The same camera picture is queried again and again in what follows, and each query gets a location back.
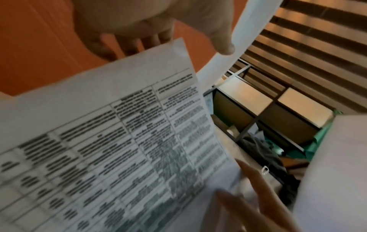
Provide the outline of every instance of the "wooden floor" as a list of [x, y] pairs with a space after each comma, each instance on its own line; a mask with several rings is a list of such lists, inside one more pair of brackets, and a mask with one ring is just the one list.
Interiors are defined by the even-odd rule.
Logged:
[[[235, 4], [237, 20], [246, 0]], [[0, 92], [14, 96], [106, 63], [75, 35], [68, 0], [4, 0], [0, 8]], [[196, 71], [215, 53], [207, 38], [182, 23], [175, 37], [184, 37]], [[124, 57], [113, 36], [104, 40]]]

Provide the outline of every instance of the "metal frame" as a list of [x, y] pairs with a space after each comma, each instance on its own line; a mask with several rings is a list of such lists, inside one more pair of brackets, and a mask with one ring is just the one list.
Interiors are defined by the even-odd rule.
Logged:
[[[303, 122], [305, 122], [306, 124], [308, 124], [309, 126], [311, 126], [314, 129], [319, 130], [320, 128], [315, 125], [313, 122], [311, 122], [310, 120], [308, 120], [307, 118], [305, 118], [304, 116], [300, 115], [299, 113], [297, 113], [296, 111], [292, 110], [291, 108], [287, 107], [286, 105], [284, 105], [283, 103], [279, 102], [279, 98], [289, 89], [289, 88], [293, 88], [294, 90], [299, 91], [300, 93], [304, 94], [305, 96], [309, 97], [310, 99], [316, 101], [317, 103], [322, 104], [323, 106], [332, 109], [330, 106], [325, 105], [317, 100], [315, 100], [314, 98], [310, 97], [309, 95], [303, 93], [303, 91], [298, 90], [297, 88], [290, 86], [289, 84], [284, 84], [278, 80], [274, 80], [273, 78], [271, 78], [274, 81], [277, 81], [278, 83], [282, 84], [285, 88], [283, 91], [281, 91], [276, 97], [271, 97], [269, 96], [267, 93], [265, 93], [263, 90], [257, 88], [256, 86], [254, 86], [253, 84], [247, 82], [245, 79], [239, 77], [239, 75], [244, 74], [246, 75], [246, 73], [248, 72], [248, 70], [250, 68], [254, 68], [256, 71], [262, 73], [263, 75], [269, 77], [269, 75], [265, 74], [264, 72], [262, 72], [261, 70], [259, 70], [256, 67], [253, 67], [252, 65], [250, 65], [249, 63], [247, 63], [246, 61], [239, 59], [239, 61], [241, 63], [246, 64], [247, 66], [240, 69], [239, 71], [233, 73], [232, 71], [228, 70], [228, 72], [231, 74], [231, 76], [229, 76], [224, 82], [222, 82], [221, 84], [217, 85], [217, 86], [212, 86], [211, 89], [207, 90], [204, 93], [204, 96], [210, 94], [211, 92], [213, 93], [213, 99], [214, 96], [217, 92], [221, 93], [224, 97], [226, 97], [227, 99], [229, 99], [232, 103], [234, 103], [236, 106], [238, 106], [241, 110], [243, 110], [244, 112], [246, 112], [248, 115], [253, 117], [253, 121], [250, 122], [239, 134], [238, 137], [233, 137], [231, 134], [229, 134], [226, 130], [221, 129], [221, 131], [223, 131], [230, 139], [232, 139], [238, 146], [240, 146], [244, 151], [246, 151], [250, 156], [252, 156], [251, 152], [245, 148], [242, 143], [240, 142], [241, 138], [243, 138], [247, 131], [252, 127], [252, 125], [254, 125], [257, 122], [260, 122], [262, 125], [264, 125], [266, 128], [268, 128], [271, 132], [273, 132], [274, 134], [276, 134], [277, 136], [279, 136], [281, 139], [283, 139], [286, 143], [288, 143], [293, 149], [298, 150], [299, 152], [301, 152], [304, 156], [305, 156], [305, 152], [304, 149], [298, 145], [297, 143], [295, 143], [294, 141], [292, 141], [291, 139], [289, 139], [287, 136], [285, 136], [284, 134], [282, 134], [281, 132], [277, 131], [276, 129], [272, 128], [271, 126], [267, 125], [266, 123], [264, 123], [263, 121], [261, 121], [261, 116], [263, 114], [265, 114], [267, 112], [267, 110], [272, 107], [273, 105], [277, 104], [278, 106], [282, 107], [283, 109], [285, 109], [286, 111], [290, 112], [291, 114], [293, 114], [294, 116], [296, 116], [297, 118], [299, 118], [300, 120], [302, 120]], [[259, 114], [256, 115], [255, 113], [253, 113], [252, 111], [250, 111], [248, 108], [246, 108], [245, 106], [243, 106], [241, 103], [239, 103], [237, 100], [235, 100], [234, 98], [232, 98], [231, 96], [229, 96], [227, 93], [225, 93], [224, 91], [220, 90], [220, 86], [223, 85], [224, 83], [226, 83], [227, 81], [229, 81], [232, 78], [238, 78], [241, 81], [245, 82], [246, 84], [250, 85], [251, 87], [255, 88], [256, 90], [258, 90], [259, 92], [263, 93], [264, 95], [270, 97], [273, 101]], [[256, 157], [255, 159], [261, 166], [268, 166], [269, 168], [269, 173], [275, 178], [277, 179], [279, 182], [281, 182], [282, 184], [284, 183], [289, 183], [294, 181], [293, 178], [291, 178], [289, 175], [285, 175], [283, 172], [277, 170], [275, 167], [272, 167], [271, 165], [269, 165], [269, 163], [265, 160], [265, 159], [259, 159], [258, 157]]]

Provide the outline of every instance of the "white paper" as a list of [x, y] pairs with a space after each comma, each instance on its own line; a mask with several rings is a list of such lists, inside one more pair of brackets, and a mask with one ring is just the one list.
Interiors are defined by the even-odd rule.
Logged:
[[7, 231], [207, 231], [239, 179], [182, 39], [1, 102], [0, 128]]

